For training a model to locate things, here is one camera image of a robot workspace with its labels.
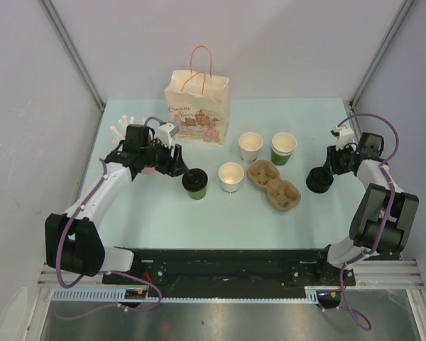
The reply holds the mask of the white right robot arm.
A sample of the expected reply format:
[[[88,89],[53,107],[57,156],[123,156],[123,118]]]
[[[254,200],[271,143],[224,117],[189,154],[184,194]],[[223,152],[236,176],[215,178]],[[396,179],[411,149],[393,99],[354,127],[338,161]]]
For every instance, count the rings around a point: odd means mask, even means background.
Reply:
[[[336,280],[341,266],[376,254],[401,252],[419,205],[418,197],[402,190],[391,177],[388,163],[381,158],[382,136],[366,133],[355,142],[349,128],[336,128],[332,135],[337,142],[327,147],[326,161],[316,171],[321,191],[329,190],[335,175],[353,173],[365,193],[352,218],[349,236],[331,245],[327,260],[313,267],[313,276],[322,285]]]

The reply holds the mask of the brown pulp cup carrier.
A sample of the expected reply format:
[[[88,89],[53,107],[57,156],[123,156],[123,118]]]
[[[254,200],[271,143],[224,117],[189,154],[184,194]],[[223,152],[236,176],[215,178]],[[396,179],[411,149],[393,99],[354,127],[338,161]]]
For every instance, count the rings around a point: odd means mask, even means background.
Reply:
[[[290,181],[280,177],[280,172],[271,161],[256,161],[246,174],[257,188],[266,192],[268,201],[275,209],[288,212],[300,203],[300,191]]]

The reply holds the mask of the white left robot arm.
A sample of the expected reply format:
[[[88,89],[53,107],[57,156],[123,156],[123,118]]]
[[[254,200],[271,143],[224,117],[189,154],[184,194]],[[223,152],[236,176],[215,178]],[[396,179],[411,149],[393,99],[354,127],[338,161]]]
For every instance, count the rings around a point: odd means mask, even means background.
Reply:
[[[143,267],[133,260],[133,252],[106,247],[99,226],[119,194],[146,168],[172,178],[189,169],[182,159],[182,147],[173,142],[180,128],[172,122],[157,129],[130,124],[117,147],[101,160],[102,172],[95,184],[62,214],[50,214],[45,221],[46,263],[62,272],[93,277],[118,271],[126,283],[138,282]]]

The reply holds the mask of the black cup lid stack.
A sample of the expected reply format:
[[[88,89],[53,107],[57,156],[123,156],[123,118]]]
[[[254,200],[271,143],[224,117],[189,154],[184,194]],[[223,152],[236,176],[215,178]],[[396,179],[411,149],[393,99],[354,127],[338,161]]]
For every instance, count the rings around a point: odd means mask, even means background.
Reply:
[[[322,194],[330,189],[333,181],[333,176],[326,174],[323,167],[316,167],[309,172],[305,183],[312,192]]]

